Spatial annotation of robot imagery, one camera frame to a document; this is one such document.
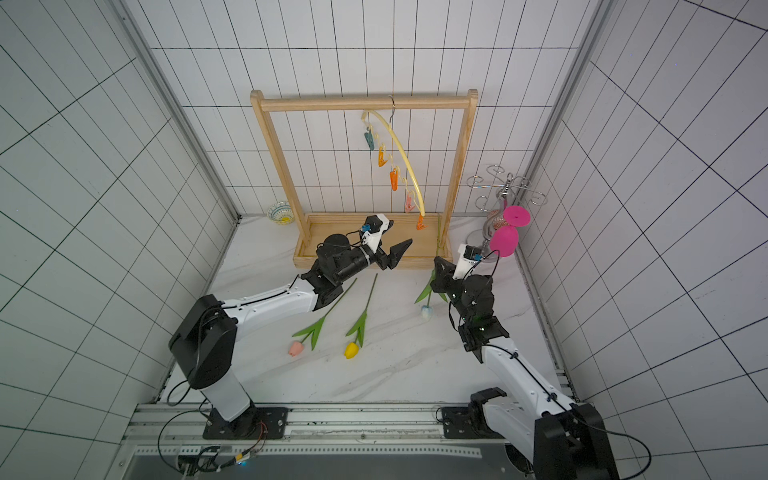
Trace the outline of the white tulip flower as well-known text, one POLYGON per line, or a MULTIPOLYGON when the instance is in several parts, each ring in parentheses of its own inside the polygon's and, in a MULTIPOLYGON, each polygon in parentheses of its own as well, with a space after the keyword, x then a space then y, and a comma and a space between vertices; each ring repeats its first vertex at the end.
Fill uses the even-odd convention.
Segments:
POLYGON ((430 320, 434 316, 434 308, 431 305, 431 298, 434 294, 432 289, 432 282, 435 280, 435 278, 436 271, 432 270, 429 280, 426 282, 426 285, 414 301, 415 304, 421 305, 420 314, 421 317, 425 320, 430 320))

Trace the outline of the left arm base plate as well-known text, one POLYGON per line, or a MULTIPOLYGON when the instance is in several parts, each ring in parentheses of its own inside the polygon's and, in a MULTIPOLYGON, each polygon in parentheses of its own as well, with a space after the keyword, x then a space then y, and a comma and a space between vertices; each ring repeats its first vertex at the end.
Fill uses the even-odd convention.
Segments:
POLYGON ((225 421, 215 408, 208 414, 205 440, 279 440, 284 437, 289 409, 251 405, 232 421, 225 421))

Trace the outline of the pink clothespin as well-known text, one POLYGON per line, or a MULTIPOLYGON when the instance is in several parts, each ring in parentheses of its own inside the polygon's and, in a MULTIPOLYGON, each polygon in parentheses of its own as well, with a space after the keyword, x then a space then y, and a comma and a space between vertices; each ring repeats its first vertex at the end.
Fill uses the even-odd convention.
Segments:
POLYGON ((405 199, 405 212, 410 213, 415 209, 415 200, 413 198, 413 195, 411 192, 406 193, 406 199, 405 199))

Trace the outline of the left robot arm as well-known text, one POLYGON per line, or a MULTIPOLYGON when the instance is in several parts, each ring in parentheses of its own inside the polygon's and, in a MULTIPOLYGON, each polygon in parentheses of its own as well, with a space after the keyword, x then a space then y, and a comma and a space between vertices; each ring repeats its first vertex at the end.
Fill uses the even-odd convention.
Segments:
POLYGON ((286 286, 234 300, 198 298, 168 348, 190 388, 201 392, 224 422, 237 421, 253 405, 232 369, 238 341, 279 320, 327 307, 342 295, 346 280, 371 265, 395 268, 412 243, 404 240, 386 252, 379 233, 364 231, 356 244, 343 234, 331 235, 318 246, 312 267, 286 286))

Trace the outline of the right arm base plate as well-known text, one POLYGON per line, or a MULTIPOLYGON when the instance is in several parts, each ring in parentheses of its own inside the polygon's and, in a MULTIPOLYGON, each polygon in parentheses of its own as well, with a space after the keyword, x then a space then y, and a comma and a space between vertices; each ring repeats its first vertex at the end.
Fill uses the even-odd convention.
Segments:
POLYGON ((519 402, 499 387, 473 393, 466 406, 439 407, 435 418, 447 439, 530 439, 532 420, 519 402))

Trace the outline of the pink tulip flower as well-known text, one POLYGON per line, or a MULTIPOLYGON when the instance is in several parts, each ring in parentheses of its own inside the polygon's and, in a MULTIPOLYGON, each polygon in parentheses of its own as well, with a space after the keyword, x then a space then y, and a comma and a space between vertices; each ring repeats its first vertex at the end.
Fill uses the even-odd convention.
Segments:
MULTIPOLYGON (((295 340, 291 343, 291 345, 289 346, 289 349, 288 349, 288 354, 291 357, 296 357, 296 356, 300 355, 303 352, 303 350, 305 348, 305 343, 307 341, 310 342, 310 349, 311 350, 315 349, 315 347, 317 345, 317 341, 318 341, 319 336, 320 336, 320 333, 322 331, 324 322, 325 322, 327 316, 332 312, 332 310, 335 308, 336 305, 337 305, 337 303, 335 303, 326 312, 325 315, 323 315, 320 319, 315 321, 313 324, 311 324, 310 326, 300 330, 299 332, 297 332, 297 333, 295 333, 293 335, 295 340)), ((346 346, 346 348, 344 350, 344 357, 346 359, 352 359, 352 358, 354 358, 359 353, 360 350, 361 350, 361 346, 359 344, 359 341, 358 341, 357 338, 355 338, 351 343, 349 343, 346 346)))

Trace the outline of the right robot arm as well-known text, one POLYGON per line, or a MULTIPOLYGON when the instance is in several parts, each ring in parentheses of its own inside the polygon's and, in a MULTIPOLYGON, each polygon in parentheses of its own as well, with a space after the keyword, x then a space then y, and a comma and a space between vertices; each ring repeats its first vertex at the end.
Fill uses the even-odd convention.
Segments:
POLYGON ((493 279, 474 273, 465 257, 435 257, 434 292, 449 301, 449 320, 472 353, 501 384, 471 395, 469 423, 481 436, 500 436, 521 472, 537 479, 616 479, 608 432, 597 410, 562 393, 520 353, 493 311, 493 279))

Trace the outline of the yellow wavy clothes hanger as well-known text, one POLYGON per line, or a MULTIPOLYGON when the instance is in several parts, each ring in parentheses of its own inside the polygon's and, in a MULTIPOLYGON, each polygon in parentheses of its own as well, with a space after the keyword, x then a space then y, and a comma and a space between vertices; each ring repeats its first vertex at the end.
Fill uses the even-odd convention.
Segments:
MULTIPOLYGON (((415 214, 418 216, 418 218, 420 215, 423 215, 426 219, 426 206, 425 206, 424 194, 422 192, 421 185, 418 183, 417 176, 415 175, 415 168, 411 162, 410 157, 408 156, 408 153, 406 151, 406 148, 403 142, 400 140, 399 136, 396 134, 391 123, 391 121, 394 119, 394 113, 395 113, 394 98, 391 97, 390 101, 391 101, 392 108, 391 108, 391 115, 389 119, 385 119, 382 114, 374 110, 365 109, 362 111, 360 116, 360 121, 363 125, 363 138, 364 138, 364 133, 367 130, 369 130, 373 134, 376 146, 375 146, 375 149, 371 152, 374 153, 375 164, 380 170, 384 170, 385 168, 388 168, 389 189, 392 194, 398 194, 402 197, 401 205, 402 205, 403 212, 406 213, 405 212, 406 193, 411 192, 415 200, 416 207, 412 212, 407 214, 415 214), (383 167, 379 167, 377 164, 378 150, 380 147, 384 147, 386 149, 386 157, 388 160, 388 162, 383 167), (399 169, 398 190, 395 192, 391 190, 390 178, 389 178, 389 173, 392 168, 399 169)), ((364 138, 364 142, 366 147, 368 148, 365 138, 364 138)))

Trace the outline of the yellow tulip flower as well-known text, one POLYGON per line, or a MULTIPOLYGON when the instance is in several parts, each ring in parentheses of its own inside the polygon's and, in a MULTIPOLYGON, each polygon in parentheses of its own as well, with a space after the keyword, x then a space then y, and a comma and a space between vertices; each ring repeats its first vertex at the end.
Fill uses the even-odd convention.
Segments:
POLYGON ((373 297, 373 293, 375 291, 377 279, 378 279, 378 275, 375 275, 371 283, 371 287, 366 299, 364 309, 360 314, 360 316, 358 317, 358 319, 353 324, 353 326, 346 333, 347 337, 354 336, 354 339, 346 346, 344 350, 344 357, 346 359, 354 358, 364 346, 368 310, 373 297))

